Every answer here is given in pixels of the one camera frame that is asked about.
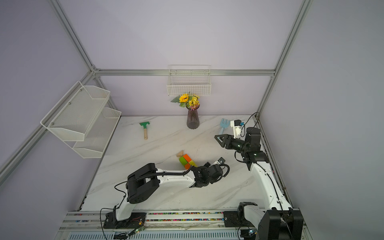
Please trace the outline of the yellow rectangular block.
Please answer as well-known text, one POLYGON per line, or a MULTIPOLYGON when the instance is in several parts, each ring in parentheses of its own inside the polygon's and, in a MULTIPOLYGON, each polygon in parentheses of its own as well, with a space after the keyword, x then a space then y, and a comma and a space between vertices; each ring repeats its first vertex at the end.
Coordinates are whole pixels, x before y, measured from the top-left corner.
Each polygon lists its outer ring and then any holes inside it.
POLYGON ((190 161, 189 164, 190 164, 190 166, 197 167, 197 165, 194 161, 190 161))

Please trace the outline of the green rectangular block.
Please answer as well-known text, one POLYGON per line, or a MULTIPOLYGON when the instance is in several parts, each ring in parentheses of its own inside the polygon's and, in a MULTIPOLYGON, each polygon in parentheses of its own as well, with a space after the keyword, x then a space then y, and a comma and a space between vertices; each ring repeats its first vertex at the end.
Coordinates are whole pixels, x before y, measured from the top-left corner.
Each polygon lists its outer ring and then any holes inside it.
POLYGON ((180 163, 181 163, 183 166, 185 166, 185 165, 188 163, 184 157, 180 157, 180 158, 179 158, 179 161, 180 161, 180 163))

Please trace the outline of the tan wooden triangle block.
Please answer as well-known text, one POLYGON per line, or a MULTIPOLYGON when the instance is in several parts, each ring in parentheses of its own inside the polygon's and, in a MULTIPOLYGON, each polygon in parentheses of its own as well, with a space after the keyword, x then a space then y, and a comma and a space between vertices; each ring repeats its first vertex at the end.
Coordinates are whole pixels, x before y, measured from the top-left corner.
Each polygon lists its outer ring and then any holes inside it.
POLYGON ((177 158, 180 158, 184 155, 184 151, 180 151, 179 153, 177 153, 177 158))

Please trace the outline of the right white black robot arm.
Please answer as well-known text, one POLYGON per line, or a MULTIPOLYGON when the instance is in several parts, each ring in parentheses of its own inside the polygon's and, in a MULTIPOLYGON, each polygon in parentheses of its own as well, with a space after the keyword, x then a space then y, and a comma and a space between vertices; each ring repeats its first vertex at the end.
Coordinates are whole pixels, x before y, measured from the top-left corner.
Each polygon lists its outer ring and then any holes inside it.
POLYGON ((247 128, 245 139, 233 135, 215 136, 222 148, 241 155, 240 163, 246 164, 258 182, 263 200, 261 209, 257 203, 241 202, 238 219, 251 223, 255 228, 241 232, 245 240, 299 240, 302 237, 304 217, 294 209, 278 186, 270 160, 261 147, 261 130, 247 128))

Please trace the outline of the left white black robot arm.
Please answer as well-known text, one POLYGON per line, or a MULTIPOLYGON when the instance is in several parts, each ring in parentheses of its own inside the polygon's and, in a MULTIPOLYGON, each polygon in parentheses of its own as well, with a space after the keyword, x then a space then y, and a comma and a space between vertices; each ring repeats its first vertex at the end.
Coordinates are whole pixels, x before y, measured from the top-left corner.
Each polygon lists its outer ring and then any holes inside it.
POLYGON ((203 188, 219 182, 229 172, 230 167, 223 158, 212 165, 191 166, 184 171, 167 171, 157 168, 154 163, 146 164, 123 182, 126 190, 121 203, 113 208, 113 223, 130 219, 135 206, 148 200, 160 188, 203 188))

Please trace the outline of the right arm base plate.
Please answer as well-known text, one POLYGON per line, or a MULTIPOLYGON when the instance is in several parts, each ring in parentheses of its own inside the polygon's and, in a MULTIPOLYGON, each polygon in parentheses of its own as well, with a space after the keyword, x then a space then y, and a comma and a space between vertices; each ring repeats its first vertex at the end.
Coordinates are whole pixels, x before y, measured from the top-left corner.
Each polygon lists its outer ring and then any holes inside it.
POLYGON ((244 214, 245 206, 257 206, 252 202, 240 202, 236 211, 224 211, 224 224, 226 228, 230 227, 253 227, 252 223, 246 220, 244 214))

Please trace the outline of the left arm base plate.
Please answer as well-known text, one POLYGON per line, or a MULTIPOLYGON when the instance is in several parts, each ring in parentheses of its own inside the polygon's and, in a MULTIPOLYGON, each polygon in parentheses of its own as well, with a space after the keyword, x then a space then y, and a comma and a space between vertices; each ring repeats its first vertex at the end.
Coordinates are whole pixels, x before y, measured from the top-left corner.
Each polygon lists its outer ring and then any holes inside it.
POLYGON ((105 214, 106 218, 102 225, 104 229, 139 229, 144 226, 147 216, 144 212, 132 213, 128 219, 118 221, 116 213, 117 209, 113 208, 111 212, 105 214))

